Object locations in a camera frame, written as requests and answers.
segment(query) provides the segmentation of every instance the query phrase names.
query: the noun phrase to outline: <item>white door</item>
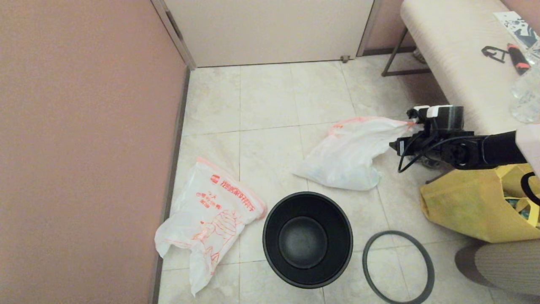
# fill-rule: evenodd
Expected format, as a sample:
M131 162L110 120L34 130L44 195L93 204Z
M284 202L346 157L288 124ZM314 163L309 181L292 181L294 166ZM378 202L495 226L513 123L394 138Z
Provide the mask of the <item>white door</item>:
M373 0L165 0L197 66L338 60Z

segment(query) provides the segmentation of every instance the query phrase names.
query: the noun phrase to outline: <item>white plastic bag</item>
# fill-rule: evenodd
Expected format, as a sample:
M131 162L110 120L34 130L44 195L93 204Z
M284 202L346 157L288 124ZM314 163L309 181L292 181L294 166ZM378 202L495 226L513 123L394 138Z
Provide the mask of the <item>white plastic bag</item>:
M170 245L191 250L190 284L195 296L244 226L264 217L266 206L231 175L200 157L175 204L180 205L178 210L156 231L156 250L161 257Z
M373 158L388 150L413 123L384 117L357 117L331 127L295 175L329 187L368 190L379 183Z

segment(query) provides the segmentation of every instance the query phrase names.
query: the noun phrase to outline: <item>floor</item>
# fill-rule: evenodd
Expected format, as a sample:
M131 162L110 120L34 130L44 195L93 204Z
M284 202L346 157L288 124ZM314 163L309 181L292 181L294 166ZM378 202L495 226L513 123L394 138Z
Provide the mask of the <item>floor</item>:
M380 184L370 191L327 188L291 174L338 121L355 116L406 120L414 105L444 104L431 74L386 77L380 73L388 55L339 61L242 67L200 68L192 72L181 140L174 198L197 156L229 171L271 209L297 191L315 191L336 201L347 214L354 252L345 272L319 289L300 289L273 273L262 250L264 220L240 235L215 275L197 297L190 293L189 251L174 248L164 258L160 304L168 303L384 303L366 283L362 250L376 232L401 230L422 242L436 273L426 303L537 303L538 298L489 289L467 280L454 265L457 250L471 239L437 226L423 216L418 186L440 172L414 165L398 174L395 152L374 160ZM400 54L395 68L417 68L410 54ZM379 289L406 301L426 282L420 253L400 237L376 241L369 267Z

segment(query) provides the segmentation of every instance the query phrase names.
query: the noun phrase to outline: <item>baseboard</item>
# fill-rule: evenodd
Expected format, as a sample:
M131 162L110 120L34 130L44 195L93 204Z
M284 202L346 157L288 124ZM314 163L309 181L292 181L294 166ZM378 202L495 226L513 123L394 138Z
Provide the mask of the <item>baseboard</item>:
M186 79L184 80L184 91L182 95L182 100L180 101L180 107L178 109L177 113L177 119L176 119L176 135L174 138L174 148L173 148L173 156L172 156L172 163L171 163L171 170L169 175L169 182L167 186L167 199L165 201L165 208L164 213L161 218L161 223L163 223L166 219L169 217L169 213L171 212L171 204L172 204L172 193L174 189L174 179L176 177L176 169L178 165L178 156L180 154L180 141L182 140L182 126L184 125L184 115L186 113L186 102L187 102L187 90L190 85L190 69L186 68ZM152 298L150 300L151 304L158 304L159 300L159 287L161 284L161 271L163 269L163 259L156 253L157 261L156 261L156 271L155 271L155 278L154 278L154 284L153 284L153 291L151 293Z
M401 47L397 50L398 53L409 53L416 50L416 47ZM384 55L392 54L394 48L388 49L374 49L374 50L365 50L362 56L372 56L372 55Z

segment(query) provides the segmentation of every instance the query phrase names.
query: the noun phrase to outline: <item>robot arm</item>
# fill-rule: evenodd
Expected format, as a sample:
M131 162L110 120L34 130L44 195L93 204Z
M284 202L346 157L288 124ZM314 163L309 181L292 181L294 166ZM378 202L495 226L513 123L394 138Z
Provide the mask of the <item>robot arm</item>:
M425 156L432 160L443 161L456 169L490 169L505 164L526 163L528 158L538 162L534 151L523 155L516 144L516 131L496 135L474 135L472 131L463 130L463 107L453 105L438 105L434 107L420 106L407 111L409 118L417 124L423 124L424 129L411 137L401 137L390 143L390 146L402 156L399 171L405 171L420 157ZM540 125L534 125L536 133ZM528 135L533 136L530 130L517 132L520 138L527 142ZM405 156L415 156L404 168L401 168ZM529 161L535 171L534 161Z

